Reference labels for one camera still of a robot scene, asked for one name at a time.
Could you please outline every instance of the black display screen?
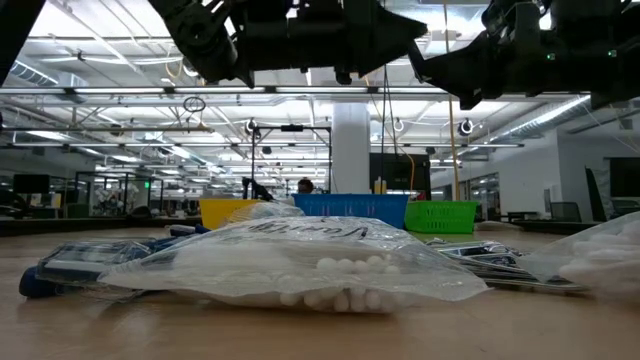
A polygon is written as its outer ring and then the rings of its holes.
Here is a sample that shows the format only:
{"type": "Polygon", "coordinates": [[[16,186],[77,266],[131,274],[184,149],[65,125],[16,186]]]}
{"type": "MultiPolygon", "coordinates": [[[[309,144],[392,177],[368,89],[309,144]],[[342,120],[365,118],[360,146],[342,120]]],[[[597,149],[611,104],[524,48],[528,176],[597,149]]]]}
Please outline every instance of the black display screen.
{"type": "Polygon", "coordinates": [[[13,192],[17,194],[46,194],[49,192],[49,175],[15,174],[13,192]]]}

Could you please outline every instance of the chair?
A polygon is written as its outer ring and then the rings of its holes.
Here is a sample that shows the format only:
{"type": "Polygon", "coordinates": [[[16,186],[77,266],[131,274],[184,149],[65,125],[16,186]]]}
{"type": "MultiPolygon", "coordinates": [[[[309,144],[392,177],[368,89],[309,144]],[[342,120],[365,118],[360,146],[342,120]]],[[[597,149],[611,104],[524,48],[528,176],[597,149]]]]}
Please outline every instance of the chair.
{"type": "Polygon", "coordinates": [[[551,218],[562,222],[582,222],[580,208],[575,202],[552,202],[551,218]]]}

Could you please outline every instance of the blue plastic crate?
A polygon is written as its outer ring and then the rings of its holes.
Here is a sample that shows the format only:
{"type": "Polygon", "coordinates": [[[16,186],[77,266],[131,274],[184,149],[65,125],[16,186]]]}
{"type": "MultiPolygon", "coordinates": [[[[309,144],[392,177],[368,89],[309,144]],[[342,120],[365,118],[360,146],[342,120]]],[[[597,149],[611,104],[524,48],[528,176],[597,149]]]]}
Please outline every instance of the blue plastic crate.
{"type": "Polygon", "coordinates": [[[295,204],[307,216],[357,216],[380,219],[404,228],[409,195],[293,194],[295,204]]]}

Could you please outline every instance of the packaging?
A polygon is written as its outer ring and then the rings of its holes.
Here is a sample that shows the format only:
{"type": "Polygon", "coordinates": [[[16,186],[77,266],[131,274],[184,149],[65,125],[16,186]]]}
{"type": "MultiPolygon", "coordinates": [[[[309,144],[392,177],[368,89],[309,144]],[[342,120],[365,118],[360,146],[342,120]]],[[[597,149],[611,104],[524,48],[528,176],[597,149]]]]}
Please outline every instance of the packaging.
{"type": "Polygon", "coordinates": [[[98,281],[205,294],[241,306],[393,312],[425,297],[487,290],[468,270],[377,219],[266,218],[229,224],[111,267],[98,281]]]}
{"type": "Polygon", "coordinates": [[[640,212],[558,240],[517,263],[543,282],[561,277],[605,297],[640,300],[640,212]]]}
{"type": "Polygon", "coordinates": [[[278,202],[259,202],[234,211],[227,224],[269,217],[305,216],[302,209],[278,202]]]}

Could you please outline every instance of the green basket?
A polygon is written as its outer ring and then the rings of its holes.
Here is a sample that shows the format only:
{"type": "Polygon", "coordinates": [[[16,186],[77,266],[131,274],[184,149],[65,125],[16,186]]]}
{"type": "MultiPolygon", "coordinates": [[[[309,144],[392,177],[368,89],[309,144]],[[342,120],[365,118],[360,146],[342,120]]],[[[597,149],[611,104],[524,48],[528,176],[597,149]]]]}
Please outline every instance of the green basket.
{"type": "Polygon", "coordinates": [[[471,234],[476,215],[473,201],[416,201],[407,204],[405,226],[427,234],[471,234]]]}

